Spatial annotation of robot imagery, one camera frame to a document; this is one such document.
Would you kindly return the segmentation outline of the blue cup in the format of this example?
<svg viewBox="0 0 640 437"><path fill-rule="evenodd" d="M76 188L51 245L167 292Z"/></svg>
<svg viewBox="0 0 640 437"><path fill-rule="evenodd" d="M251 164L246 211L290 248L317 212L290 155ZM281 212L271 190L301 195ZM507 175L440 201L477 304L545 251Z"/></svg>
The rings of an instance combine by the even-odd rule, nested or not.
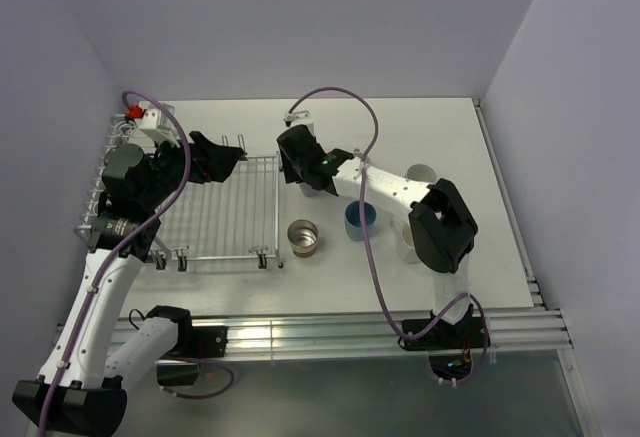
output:
<svg viewBox="0 0 640 437"><path fill-rule="evenodd" d="M355 242L363 242L364 228L370 231L376 219L377 212L371 204L364 203L364 220L361 220L360 202L353 201L349 203L344 211L345 231L348 238Z"/></svg>

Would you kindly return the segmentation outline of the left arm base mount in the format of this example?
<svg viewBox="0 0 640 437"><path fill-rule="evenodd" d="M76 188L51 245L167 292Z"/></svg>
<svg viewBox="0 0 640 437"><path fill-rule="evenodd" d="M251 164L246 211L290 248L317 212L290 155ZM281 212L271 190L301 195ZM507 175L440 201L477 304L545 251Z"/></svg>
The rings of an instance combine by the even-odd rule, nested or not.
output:
<svg viewBox="0 0 640 437"><path fill-rule="evenodd" d="M215 361L225 356L229 327L225 325L194 326L187 309L156 306L147 314L139 309L129 312L129 323L142 330L148 320L152 324L170 323L177 332L174 345L160 359L178 362L178 365L157 365L156 380L160 392L183 400L208 400L229 391L235 384L235 372L227 364ZM204 368L217 369L225 373L227 382L218 390L206 394L188 394L179 387L193 385Z"/></svg>

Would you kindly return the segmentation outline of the white mug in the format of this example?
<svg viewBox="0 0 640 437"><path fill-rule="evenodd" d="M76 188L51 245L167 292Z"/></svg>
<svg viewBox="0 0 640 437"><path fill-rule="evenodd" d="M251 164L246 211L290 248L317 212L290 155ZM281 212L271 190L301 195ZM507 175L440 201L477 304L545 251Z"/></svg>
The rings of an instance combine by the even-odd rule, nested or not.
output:
<svg viewBox="0 0 640 437"><path fill-rule="evenodd" d="M400 219L393 219L391 225L396 236L395 249L398 258L405 264L417 264L419 258L409 224Z"/></svg>

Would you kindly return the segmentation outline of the aluminium rail frame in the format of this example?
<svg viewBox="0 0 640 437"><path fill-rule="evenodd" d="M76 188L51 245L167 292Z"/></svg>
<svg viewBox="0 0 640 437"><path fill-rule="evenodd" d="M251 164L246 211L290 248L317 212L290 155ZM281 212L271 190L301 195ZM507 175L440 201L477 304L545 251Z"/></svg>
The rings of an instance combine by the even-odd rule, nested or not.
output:
<svg viewBox="0 0 640 437"><path fill-rule="evenodd" d="M215 142L244 141L249 156L277 154L287 99L182 100L174 105L186 130ZM370 147L374 165L404 173L426 164L453 181L479 226L468 258L470 289L487 322L480 338L497 352L567 349L561 313L544 307L524 251L514 234L476 103L469 98L309 99L324 147ZM279 251L260 270L248 262L190 264L185 272L145 264L133 281L111 338L111 349L132 334L133 308L189 310L196 326L229 327L231 360L292 360L389 356L397 337L381 306L397 320L424 320L434 304L434 274L405 264L395 250L393 217L380 211L372 232L370 275L364 247L343 225L344 198L306 197L280 171ZM294 255L287 228L298 219L318 228L315 253Z"/></svg>

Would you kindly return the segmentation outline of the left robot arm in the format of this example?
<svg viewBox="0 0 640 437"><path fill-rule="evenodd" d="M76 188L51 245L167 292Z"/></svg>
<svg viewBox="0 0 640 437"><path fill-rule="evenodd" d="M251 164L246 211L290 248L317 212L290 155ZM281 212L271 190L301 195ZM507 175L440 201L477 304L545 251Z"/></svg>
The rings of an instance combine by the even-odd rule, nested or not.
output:
<svg viewBox="0 0 640 437"><path fill-rule="evenodd" d="M111 338L131 285L150 253L161 222L188 183L222 183L245 159L192 131L187 143L165 141L147 153L123 143L104 157L98 212L91 225L81 285L64 329L34 380L16 384L12 401L42 433L111 436L128 394L165 356L190 359L195 332L189 310L158 305L115 353Z"/></svg>

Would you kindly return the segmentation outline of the lilac cup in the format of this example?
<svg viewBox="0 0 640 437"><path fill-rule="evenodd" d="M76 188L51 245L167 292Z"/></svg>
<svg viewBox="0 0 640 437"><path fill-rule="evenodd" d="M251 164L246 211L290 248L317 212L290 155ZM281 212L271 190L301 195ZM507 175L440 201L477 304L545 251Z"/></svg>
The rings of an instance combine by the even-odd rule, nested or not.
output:
<svg viewBox="0 0 640 437"><path fill-rule="evenodd" d="M307 183L299 183L299 189L302 192L302 194L306 197L315 197L319 194L319 192L317 190L315 190L313 187L311 187L309 184Z"/></svg>

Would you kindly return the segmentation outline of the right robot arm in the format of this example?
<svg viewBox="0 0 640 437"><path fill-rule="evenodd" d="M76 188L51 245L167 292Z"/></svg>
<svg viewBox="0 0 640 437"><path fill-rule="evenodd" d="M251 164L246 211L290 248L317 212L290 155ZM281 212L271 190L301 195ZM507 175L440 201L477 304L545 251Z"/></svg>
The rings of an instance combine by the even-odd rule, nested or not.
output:
<svg viewBox="0 0 640 437"><path fill-rule="evenodd" d="M410 341L433 332L435 340L452 347L462 340L480 304L468 291L468 255L474 248L478 225L455 184L410 180L357 159L341 149L324 151L305 125L288 128L277 139L285 181L305 183L314 190L359 201L386 211L409 225L419 261L434 272L435 314Z"/></svg>

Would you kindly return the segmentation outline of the steel cup brown base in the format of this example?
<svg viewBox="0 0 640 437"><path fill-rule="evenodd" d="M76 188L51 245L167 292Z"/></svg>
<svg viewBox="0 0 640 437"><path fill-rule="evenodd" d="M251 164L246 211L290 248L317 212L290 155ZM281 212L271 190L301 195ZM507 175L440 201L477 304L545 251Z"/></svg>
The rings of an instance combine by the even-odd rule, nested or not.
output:
<svg viewBox="0 0 640 437"><path fill-rule="evenodd" d="M295 220L287 228L287 240L295 256L311 257L317 248L318 228L309 220Z"/></svg>

